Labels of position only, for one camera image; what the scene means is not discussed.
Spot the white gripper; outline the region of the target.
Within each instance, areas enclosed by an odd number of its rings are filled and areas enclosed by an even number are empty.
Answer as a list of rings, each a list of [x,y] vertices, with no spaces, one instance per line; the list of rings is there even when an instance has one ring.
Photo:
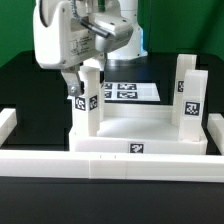
[[[72,2],[76,3],[78,15],[90,23],[102,11],[99,0],[36,0],[34,49],[40,67],[64,69],[61,74],[68,95],[80,96],[83,87],[77,64],[98,55],[99,51],[95,49],[95,34],[74,18]]]

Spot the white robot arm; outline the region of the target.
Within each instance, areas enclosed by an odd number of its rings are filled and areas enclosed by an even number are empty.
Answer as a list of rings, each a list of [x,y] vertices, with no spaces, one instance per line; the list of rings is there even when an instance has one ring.
[[[35,58],[43,69],[59,70],[73,97],[85,93],[80,64],[131,42],[135,26],[122,0],[36,0]]]

